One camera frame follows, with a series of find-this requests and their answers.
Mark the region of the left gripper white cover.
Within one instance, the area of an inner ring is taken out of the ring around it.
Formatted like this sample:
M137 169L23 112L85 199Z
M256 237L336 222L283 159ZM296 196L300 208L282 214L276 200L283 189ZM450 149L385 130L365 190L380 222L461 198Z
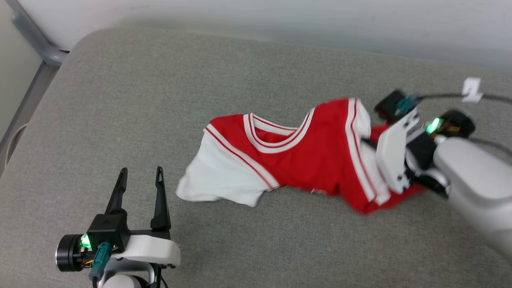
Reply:
M126 191L128 169L122 168L113 188L105 214L122 209L123 194ZM165 191L163 168L157 167L155 187L157 190L152 231L170 231L171 220ZM179 245L171 240L150 235L133 235L124 252L114 252L101 244L93 249L87 234L67 234L56 249L56 266L61 272L80 272L89 269L91 280L113 280L122 273L147 272L149 280L159 280L165 268L181 265Z

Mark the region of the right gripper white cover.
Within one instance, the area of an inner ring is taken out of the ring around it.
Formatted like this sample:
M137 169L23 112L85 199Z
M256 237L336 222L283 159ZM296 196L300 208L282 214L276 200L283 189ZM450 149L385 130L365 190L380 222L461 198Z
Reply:
M416 108L404 115L395 115L378 142L361 138L376 152L376 162L388 188L402 194L417 184L447 197L450 180L434 165L434 153L447 138L467 139L476 130L470 114L450 109L431 122L420 124Z

